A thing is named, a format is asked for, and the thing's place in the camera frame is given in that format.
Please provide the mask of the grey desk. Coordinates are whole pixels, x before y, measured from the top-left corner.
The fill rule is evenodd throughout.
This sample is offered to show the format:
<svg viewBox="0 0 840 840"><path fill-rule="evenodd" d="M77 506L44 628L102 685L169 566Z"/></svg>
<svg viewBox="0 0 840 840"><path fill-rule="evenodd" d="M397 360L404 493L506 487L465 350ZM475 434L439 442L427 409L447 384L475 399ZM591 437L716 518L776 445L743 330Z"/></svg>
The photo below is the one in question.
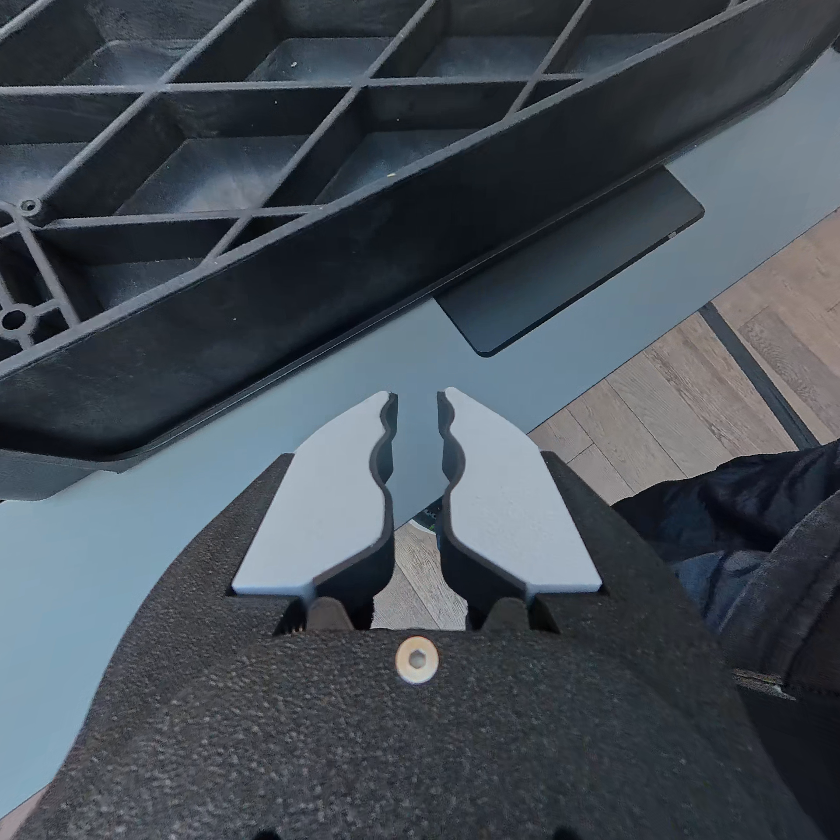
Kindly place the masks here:
<svg viewBox="0 0 840 840"><path fill-rule="evenodd" d="M838 207L838 54L668 165L699 222L497 354L425 301L122 474L2 516L2 815L51 781L112 652L183 548L281 454L370 396L398 395L404 524L444 488L436 393L453 385L526 432Z"/></svg>

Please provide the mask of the black flat pad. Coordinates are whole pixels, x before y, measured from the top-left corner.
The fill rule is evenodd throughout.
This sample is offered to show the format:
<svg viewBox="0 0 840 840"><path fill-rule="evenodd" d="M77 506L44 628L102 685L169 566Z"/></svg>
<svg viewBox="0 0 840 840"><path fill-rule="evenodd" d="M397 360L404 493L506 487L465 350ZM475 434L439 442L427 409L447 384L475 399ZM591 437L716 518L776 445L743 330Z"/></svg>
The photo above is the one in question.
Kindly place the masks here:
<svg viewBox="0 0 840 840"><path fill-rule="evenodd" d="M701 220L700 200L655 167L486 260L436 295L490 357Z"/></svg>

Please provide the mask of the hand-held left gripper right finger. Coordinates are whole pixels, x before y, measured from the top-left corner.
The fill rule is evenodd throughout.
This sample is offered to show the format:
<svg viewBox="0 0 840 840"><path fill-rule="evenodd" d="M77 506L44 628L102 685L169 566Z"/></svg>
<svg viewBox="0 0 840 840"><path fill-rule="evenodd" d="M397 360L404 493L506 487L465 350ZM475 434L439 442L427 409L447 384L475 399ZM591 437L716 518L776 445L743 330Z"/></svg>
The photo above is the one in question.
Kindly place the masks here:
<svg viewBox="0 0 840 840"><path fill-rule="evenodd" d="M442 469L436 519L448 587L485 618L503 598L593 594L603 581L531 438L449 386L437 393Z"/></svg>

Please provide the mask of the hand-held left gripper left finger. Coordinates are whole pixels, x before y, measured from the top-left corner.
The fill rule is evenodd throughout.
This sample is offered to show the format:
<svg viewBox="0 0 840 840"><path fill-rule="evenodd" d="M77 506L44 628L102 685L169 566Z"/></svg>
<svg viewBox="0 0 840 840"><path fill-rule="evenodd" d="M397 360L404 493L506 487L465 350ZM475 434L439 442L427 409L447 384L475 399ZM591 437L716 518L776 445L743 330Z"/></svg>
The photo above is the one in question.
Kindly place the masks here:
<svg viewBox="0 0 840 840"><path fill-rule="evenodd" d="M340 627L370 627L395 569L392 441L398 401L377 392L328 421L291 456L232 580L238 597L287 596L315 627L335 603Z"/></svg>

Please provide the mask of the person's dark clothing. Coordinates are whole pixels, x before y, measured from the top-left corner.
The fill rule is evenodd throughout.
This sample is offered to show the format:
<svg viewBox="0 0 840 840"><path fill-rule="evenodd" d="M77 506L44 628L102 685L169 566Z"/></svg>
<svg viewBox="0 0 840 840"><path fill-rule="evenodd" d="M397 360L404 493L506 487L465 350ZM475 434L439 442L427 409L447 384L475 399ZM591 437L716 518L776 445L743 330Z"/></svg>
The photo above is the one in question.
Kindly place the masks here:
<svg viewBox="0 0 840 840"><path fill-rule="evenodd" d="M735 458L613 509L670 568L733 669L838 698L837 440Z"/></svg>

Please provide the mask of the black plastic ribbed tray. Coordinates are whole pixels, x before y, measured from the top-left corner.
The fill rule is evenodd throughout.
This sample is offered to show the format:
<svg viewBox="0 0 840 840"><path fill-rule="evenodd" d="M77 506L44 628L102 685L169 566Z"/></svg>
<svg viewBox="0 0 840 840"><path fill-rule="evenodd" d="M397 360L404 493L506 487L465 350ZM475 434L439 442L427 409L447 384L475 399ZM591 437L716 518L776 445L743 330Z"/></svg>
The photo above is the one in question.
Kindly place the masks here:
<svg viewBox="0 0 840 840"><path fill-rule="evenodd" d="M122 472L774 98L838 2L2 2L2 500Z"/></svg>

